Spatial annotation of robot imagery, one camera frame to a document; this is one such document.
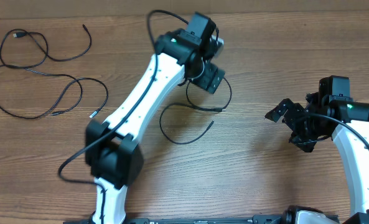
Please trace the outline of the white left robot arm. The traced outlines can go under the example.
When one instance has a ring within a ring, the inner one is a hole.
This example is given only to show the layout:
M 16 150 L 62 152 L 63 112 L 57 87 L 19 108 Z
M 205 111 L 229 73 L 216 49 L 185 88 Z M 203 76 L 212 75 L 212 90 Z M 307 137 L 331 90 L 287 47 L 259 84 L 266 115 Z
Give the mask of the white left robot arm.
M 152 39 L 154 54 L 147 70 L 123 104 L 102 123 L 90 121 L 85 133 L 85 162 L 97 187 L 96 210 L 90 223 L 123 223 L 128 187 L 144 159 L 139 143 L 166 96 L 184 83 L 213 94 L 225 72 L 211 63 L 222 51 L 211 18 L 196 12 L 185 29 Z

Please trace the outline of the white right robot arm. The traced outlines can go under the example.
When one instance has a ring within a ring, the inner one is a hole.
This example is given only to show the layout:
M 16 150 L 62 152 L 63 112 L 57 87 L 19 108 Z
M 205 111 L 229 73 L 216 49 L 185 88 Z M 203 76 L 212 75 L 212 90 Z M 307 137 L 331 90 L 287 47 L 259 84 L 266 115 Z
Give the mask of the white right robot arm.
M 343 163 L 350 196 L 347 223 L 369 223 L 369 103 L 350 96 L 347 77 L 330 76 L 302 107 L 283 99 L 265 118 L 282 121 L 292 131 L 289 142 L 304 152 L 326 139 L 335 144 Z

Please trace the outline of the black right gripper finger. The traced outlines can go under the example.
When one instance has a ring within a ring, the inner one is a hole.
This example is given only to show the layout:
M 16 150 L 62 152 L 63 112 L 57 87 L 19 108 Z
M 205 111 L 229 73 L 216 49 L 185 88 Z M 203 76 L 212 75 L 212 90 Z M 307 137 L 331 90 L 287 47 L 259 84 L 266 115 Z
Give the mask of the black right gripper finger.
M 300 136 L 292 135 L 289 142 L 304 152 L 312 152 L 317 143 L 317 139 L 302 139 Z
M 289 99 L 283 99 L 274 109 L 265 114 L 265 118 L 277 123 L 286 111 L 293 109 L 294 103 Z

